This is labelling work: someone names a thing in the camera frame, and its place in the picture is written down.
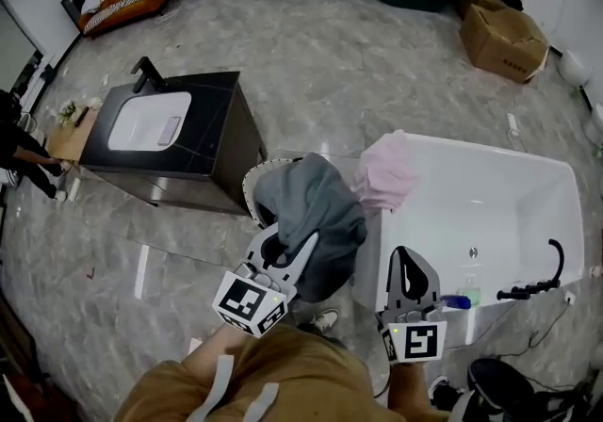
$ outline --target black sink vanity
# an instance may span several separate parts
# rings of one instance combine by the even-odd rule
[[[109,91],[80,165],[147,203],[247,214],[241,183],[267,153],[238,83],[239,72],[164,80],[148,64],[136,84]],[[183,91],[191,101],[172,145],[162,151],[109,149],[109,135],[127,101]]]

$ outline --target black bath faucet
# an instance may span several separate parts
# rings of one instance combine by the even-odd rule
[[[131,74],[134,75],[138,71],[142,71],[142,74],[140,75],[140,78],[137,83],[132,88],[132,91],[135,94],[138,94],[142,90],[147,80],[151,82],[151,85],[155,88],[157,92],[163,92],[168,88],[168,83],[166,82],[166,79],[164,79],[159,74],[159,72],[155,68],[155,65],[153,65],[153,62],[149,60],[147,56],[142,57],[137,62],[137,64],[134,66],[134,69],[132,69]]]
[[[538,282],[537,284],[527,284],[524,287],[514,286],[511,291],[499,291],[497,293],[497,300],[529,300],[532,295],[536,295],[542,291],[548,291],[553,288],[559,288],[561,282],[559,281],[562,276],[563,266],[565,265],[565,254],[563,253],[563,247],[556,239],[549,239],[548,244],[557,249],[559,254],[559,264],[557,266],[557,272],[550,280],[546,282]]]

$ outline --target cardboard box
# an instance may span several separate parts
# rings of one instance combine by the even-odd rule
[[[457,13],[462,19],[469,11],[469,7],[472,5],[477,5],[478,7],[482,7],[490,11],[498,11],[502,10],[503,8],[507,8],[502,0],[461,0],[459,2]]]
[[[473,65],[515,82],[528,82],[545,67],[545,35],[529,15],[512,8],[488,11],[472,5],[461,40]]]

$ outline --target gray tile floor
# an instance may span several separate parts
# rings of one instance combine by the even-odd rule
[[[103,97],[133,81],[146,55],[164,75],[241,70],[242,87],[270,156],[316,151],[349,179],[355,158],[395,128],[507,149],[507,112],[525,149],[575,170],[586,265],[600,263],[600,163],[551,57],[526,86],[473,68],[453,12],[390,8],[376,0],[177,0],[174,16],[131,24],[80,41],[44,94],[40,126],[63,101]],[[155,362],[182,358],[191,337],[205,339],[219,320],[210,304],[222,274],[237,265],[256,228],[250,219],[181,208],[152,208],[105,182],[87,179],[75,204],[48,201],[25,180],[8,194],[2,288],[36,337],[41,363],[90,420],[108,420]],[[134,297],[141,244],[152,247],[142,299]],[[94,277],[88,278],[94,269]],[[547,384],[575,383],[598,340],[601,282],[572,286],[577,303],[538,348],[509,358]],[[336,306],[336,327],[368,365],[376,387],[387,364],[373,315],[344,286],[320,307],[298,306],[304,321]],[[562,294],[477,310],[450,319],[447,351],[427,366],[459,385],[475,358],[519,351],[561,312]]]

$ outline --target wooden board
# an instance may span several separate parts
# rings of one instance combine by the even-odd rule
[[[48,139],[48,154],[54,159],[79,162],[97,115],[97,110],[89,110],[78,127],[71,123],[58,126]]]

